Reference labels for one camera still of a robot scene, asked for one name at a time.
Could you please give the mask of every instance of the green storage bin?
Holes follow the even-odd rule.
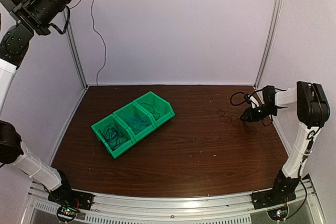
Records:
[[[117,120],[122,121],[129,127],[137,142],[156,130],[153,115],[134,102],[115,111],[113,115],[116,116]]]
[[[148,92],[134,100],[134,102],[153,115],[156,127],[160,127],[175,116],[175,112],[170,103],[153,92]]]
[[[95,132],[97,139],[105,145],[108,153],[114,158],[119,157],[123,152],[136,144],[130,128],[119,121],[113,114],[94,124],[91,128]],[[107,138],[108,135],[114,137],[110,142]]]

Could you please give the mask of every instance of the black wire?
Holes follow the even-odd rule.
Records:
[[[262,123],[263,126],[265,126],[265,127],[270,126],[271,124],[273,124],[273,115],[271,115],[271,122],[270,122],[270,123],[265,124],[265,123],[264,123],[264,119],[262,119],[261,123]]]
[[[106,47],[106,43],[105,43],[105,40],[103,38],[103,36],[96,30],[96,28],[94,27],[95,26],[95,23],[96,21],[94,20],[94,16],[93,16],[93,4],[95,3],[95,0],[92,1],[92,4],[91,4],[91,17],[92,17],[92,21],[93,21],[93,25],[92,25],[92,28],[93,30],[96,32],[96,34],[99,35],[99,37],[101,38],[103,44],[104,44],[104,64],[103,66],[98,70],[97,72],[97,76],[96,76],[96,84],[97,86],[99,86],[98,84],[98,78],[99,78],[99,74],[100,72],[103,70],[103,68],[105,67],[106,65],[106,54],[107,54],[107,47]]]
[[[236,95],[238,95],[238,94],[243,94],[244,95],[244,101],[242,101],[242,102],[240,102],[240,103],[233,103],[233,101],[232,101],[232,99],[233,99],[233,97],[235,97]],[[246,93],[244,93],[244,92],[236,92],[236,93],[234,93],[233,95],[231,95],[231,97],[230,97],[230,103],[231,103],[231,105],[232,106],[240,106],[240,105],[243,105],[244,103],[246,103],[248,100],[248,96],[249,96],[249,94],[246,94]]]
[[[50,23],[50,25],[51,25],[56,31],[58,31],[58,33],[61,34],[61,35],[65,34],[65,33],[67,32],[67,30],[68,30],[68,26],[69,26],[69,23],[70,23],[70,15],[71,15],[71,11],[70,11],[69,6],[66,6],[65,8],[66,8],[67,11],[68,11],[68,16],[67,16],[67,21],[66,21],[65,24],[64,24],[64,28],[63,28],[63,30],[61,30],[56,24],[54,24],[54,23]]]
[[[298,211],[300,211],[300,209],[304,206],[304,204],[305,204],[306,201],[307,201],[308,192],[307,192],[307,189],[306,189],[306,187],[305,187],[305,185],[304,185],[302,179],[300,179],[300,183],[301,183],[301,185],[303,186],[303,188],[304,188],[304,190],[305,190],[304,192],[306,193],[306,195],[305,195],[305,197],[304,197],[304,200],[303,200],[301,206],[300,206],[298,209],[296,209],[296,211],[295,211],[294,213],[292,213],[289,217],[287,217],[286,220],[292,218],[295,214],[297,214]]]
[[[78,5],[80,4],[81,1],[82,1],[82,0],[79,0],[79,2],[78,2],[76,5],[74,5],[73,7],[70,7],[70,10],[71,10],[71,9],[74,9],[76,6],[78,6]]]
[[[278,88],[259,89],[259,90],[254,91],[254,92],[251,94],[251,96],[252,96],[252,95],[255,95],[256,93],[262,92],[262,91],[264,91],[264,90],[271,90],[271,89],[278,90],[278,91],[282,91],[282,92],[287,91],[287,90],[285,90],[285,89],[278,89]]]
[[[113,151],[129,141],[129,139],[123,135],[121,127],[114,123],[107,125],[103,132],[101,132],[101,130],[99,130],[99,132]]]
[[[308,140],[314,140],[315,135],[316,135],[320,130],[321,130],[321,127],[319,127],[317,131],[314,131],[314,130],[310,131],[310,132],[308,133],[307,139],[308,139]]]
[[[151,114],[154,116],[155,120],[158,120],[158,119],[160,118],[161,114],[160,114],[159,112],[156,112],[156,111],[155,111],[155,108],[154,108],[153,105],[148,104],[148,103],[145,103],[145,102],[142,102],[140,105],[142,106],[143,104],[152,108]]]

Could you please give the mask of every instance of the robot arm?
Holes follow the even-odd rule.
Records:
[[[266,86],[260,91],[264,104],[260,106],[252,95],[245,95],[245,101],[251,106],[240,119],[245,122],[261,121],[269,115],[277,116],[279,109],[296,103],[299,130],[292,152],[279,171],[272,190],[253,196],[256,209],[295,198],[295,189],[300,183],[313,144],[330,116],[330,107],[320,84],[299,81],[296,88],[286,91],[276,92],[274,86]]]
[[[0,42],[0,113],[10,84],[24,59],[34,32],[38,35],[49,35],[49,27],[52,26],[59,33],[65,33],[68,22],[61,31],[51,21],[65,8],[70,14],[67,7],[70,2],[71,0],[0,0],[16,20],[16,25],[8,30]],[[0,163],[12,164],[30,178],[42,183],[53,201],[63,207],[77,206],[78,201],[83,202],[81,206],[89,207],[87,197],[92,195],[87,194],[85,200],[81,198],[83,193],[77,195],[76,191],[71,189],[65,174],[41,161],[24,144],[15,128],[3,121],[0,121]]]

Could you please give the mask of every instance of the wooden table surface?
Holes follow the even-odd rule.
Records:
[[[117,159],[91,125],[153,91],[176,116]],[[232,194],[271,187],[287,159],[273,125],[239,120],[238,86],[91,87],[54,159],[75,189],[139,197]]]

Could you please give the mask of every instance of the white wall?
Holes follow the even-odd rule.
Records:
[[[72,25],[89,84],[103,64],[90,5]],[[96,0],[100,84],[253,84],[274,0]]]
[[[319,135],[305,172],[312,176],[328,223],[334,223],[336,207],[335,67],[335,0],[284,0],[261,87],[272,84],[290,88],[298,80],[323,85],[331,118]],[[280,111],[278,119],[292,147],[298,129],[296,108]]]
[[[0,38],[14,20],[0,6]],[[62,17],[56,19],[62,26]],[[1,120],[15,125],[22,139],[42,160],[50,162],[59,135],[82,94],[66,36],[55,31],[35,36],[6,99]],[[30,180],[10,166],[0,170],[1,223],[17,224]]]

